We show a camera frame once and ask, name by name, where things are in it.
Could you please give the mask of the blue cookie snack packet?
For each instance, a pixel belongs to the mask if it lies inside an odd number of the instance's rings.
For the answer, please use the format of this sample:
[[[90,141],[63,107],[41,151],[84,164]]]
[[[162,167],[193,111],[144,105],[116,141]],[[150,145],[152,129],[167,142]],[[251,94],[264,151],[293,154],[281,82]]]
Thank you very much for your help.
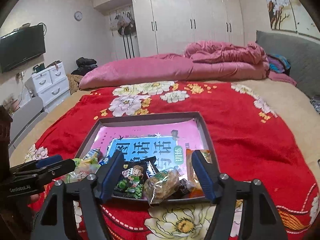
[[[111,157],[109,156],[109,155],[107,155],[107,156],[105,156],[105,157],[103,157],[103,158],[101,158],[100,160],[99,160],[99,165],[105,165],[105,164],[107,164],[109,161],[110,161],[110,159],[111,159]]]

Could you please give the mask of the gold wafer snack packet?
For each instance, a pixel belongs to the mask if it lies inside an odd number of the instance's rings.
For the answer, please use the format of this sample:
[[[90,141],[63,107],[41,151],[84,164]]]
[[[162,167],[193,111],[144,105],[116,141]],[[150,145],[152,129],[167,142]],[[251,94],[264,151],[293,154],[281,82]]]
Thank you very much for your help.
[[[83,158],[74,158],[76,167],[83,167],[87,165],[98,165],[99,159],[103,156],[100,148],[94,148],[88,151]]]

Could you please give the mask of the green pea snack packet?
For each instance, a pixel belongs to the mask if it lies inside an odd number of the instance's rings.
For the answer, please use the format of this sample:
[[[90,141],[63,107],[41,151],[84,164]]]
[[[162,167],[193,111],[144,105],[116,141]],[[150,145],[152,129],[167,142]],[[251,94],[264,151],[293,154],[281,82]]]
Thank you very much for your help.
[[[143,185],[147,180],[145,161],[125,162],[113,195],[117,197],[141,199]]]

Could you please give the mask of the green egg roll packet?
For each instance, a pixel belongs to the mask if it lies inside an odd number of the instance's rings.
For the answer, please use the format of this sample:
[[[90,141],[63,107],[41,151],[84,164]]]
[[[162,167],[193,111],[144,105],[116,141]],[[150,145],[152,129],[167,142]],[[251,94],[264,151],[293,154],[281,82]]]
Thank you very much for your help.
[[[61,177],[66,183],[74,183],[83,180],[89,174],[95,174],[99,169],[100,165],[87,165],[83,167],[75,167],[74,171],[69,172]]]

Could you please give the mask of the clear nut bar packet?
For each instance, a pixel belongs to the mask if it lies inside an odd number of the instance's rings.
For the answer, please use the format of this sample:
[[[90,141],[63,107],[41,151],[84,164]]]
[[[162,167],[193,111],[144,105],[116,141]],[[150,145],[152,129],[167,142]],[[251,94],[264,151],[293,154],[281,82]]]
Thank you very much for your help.
[[[148,204],[159,204],[175,193],[180,186],[179,177],[178,170],[168,168],[147,179],[143,186],[143,196]]]

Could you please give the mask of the dark shallow box tray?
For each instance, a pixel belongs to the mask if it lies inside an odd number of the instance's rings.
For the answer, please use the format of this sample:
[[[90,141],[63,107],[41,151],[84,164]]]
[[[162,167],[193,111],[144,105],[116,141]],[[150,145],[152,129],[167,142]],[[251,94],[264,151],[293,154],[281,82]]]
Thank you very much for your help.
[[[187,178],[186,151],[208,150],[216,158],[204,118],[199,112],[133,115],[97,120],[80,146],[76,157],[99,149],[103,157],[116,150],[126,161],[155,157],[158,170],[176,168]]]

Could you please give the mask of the pink Chinese picture book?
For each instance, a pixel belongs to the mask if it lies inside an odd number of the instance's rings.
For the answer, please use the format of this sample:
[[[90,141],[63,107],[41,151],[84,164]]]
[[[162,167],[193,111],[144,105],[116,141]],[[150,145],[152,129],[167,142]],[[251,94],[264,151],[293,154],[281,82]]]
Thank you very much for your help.
[[[171,124],[102,126],[91,148],[100,148],[104,157],[120,150],[126,161],[140,161],[155,156],[155,165],[159,170],[179,168],[180,178],[186,179],[187,149],[204,150],[207,146],[197,122],[191,119]]]

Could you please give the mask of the red floral blanket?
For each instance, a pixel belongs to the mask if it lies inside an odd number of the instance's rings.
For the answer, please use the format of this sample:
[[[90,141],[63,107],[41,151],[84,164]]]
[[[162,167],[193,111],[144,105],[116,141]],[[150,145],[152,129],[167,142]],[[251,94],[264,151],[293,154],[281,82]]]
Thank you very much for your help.
[[[158,81],[92,91],[41,135],[25,159],[74,157],[102,118],[171,112],[199,112],[220,170],[238,180],[261,179],[288,238],[307,236],[319,213],[319,183],[285,121],[241,84]]]

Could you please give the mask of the white drawer cabinet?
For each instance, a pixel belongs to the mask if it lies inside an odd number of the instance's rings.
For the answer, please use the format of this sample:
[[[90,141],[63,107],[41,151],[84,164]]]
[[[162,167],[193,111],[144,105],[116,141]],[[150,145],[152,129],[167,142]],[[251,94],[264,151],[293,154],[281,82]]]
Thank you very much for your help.
[[[71,95],[62,61],[55,61],[46,69],[32,74],[25,86],[30,94],[42,99],[43,109],[47,113]]]

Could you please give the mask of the brown fuzzy blanket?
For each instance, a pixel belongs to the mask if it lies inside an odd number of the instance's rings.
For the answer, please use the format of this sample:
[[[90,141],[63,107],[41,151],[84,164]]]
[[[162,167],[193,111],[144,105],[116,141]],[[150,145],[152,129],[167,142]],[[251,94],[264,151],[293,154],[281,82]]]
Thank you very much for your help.
[[[66,76],[69,82],[70,94],[72,95],[79,90],[79,85],[83,76],[74,74],[67,74]]]

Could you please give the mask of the black clothes pile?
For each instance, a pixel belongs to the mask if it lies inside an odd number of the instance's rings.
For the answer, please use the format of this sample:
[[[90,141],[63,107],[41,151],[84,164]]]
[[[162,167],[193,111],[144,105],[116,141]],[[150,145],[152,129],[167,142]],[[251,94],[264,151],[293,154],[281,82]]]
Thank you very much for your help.
[[[85,76],[88,72],[98,67],[97,61],[84,57],[77,59],[76,65],[78,68],[71,72],[72,75]]]

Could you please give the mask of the grey patterned cloth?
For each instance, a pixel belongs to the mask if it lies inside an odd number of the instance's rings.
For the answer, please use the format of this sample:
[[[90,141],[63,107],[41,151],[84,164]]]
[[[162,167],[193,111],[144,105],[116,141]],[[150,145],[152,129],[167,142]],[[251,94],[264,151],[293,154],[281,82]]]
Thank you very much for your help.
[[[310,99],[310,103],[313,105],[315,111],[320,114],[320,96],[313,96]]]

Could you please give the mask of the grey padded headboard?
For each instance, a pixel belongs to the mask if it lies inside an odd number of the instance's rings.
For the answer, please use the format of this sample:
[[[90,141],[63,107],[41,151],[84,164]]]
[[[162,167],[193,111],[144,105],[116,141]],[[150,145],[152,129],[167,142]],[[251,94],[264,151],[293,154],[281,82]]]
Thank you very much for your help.
[[[319,44],[301,37],[256,32],[256,42],[268,54],[284,56],[291,63],[290,76],[309,98],[319,96]]]

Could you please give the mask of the white wardrobe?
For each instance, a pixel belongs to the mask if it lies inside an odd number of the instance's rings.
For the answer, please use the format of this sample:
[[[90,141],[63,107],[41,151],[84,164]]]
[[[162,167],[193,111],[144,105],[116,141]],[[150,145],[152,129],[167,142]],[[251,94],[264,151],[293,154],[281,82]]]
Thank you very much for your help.
[[[184,52],[200,40],[244,45],[239,0],[93,0],[95,9],[110,20],[116,9],[131,5],[142,57]]]

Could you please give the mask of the black wall television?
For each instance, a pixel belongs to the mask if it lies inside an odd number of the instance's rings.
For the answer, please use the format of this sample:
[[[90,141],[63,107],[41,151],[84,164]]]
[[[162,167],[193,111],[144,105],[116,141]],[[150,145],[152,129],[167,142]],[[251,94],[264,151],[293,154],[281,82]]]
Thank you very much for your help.
[[[43,25],[14,31],[1,37],[1,73],[33,60],[46,52]]]

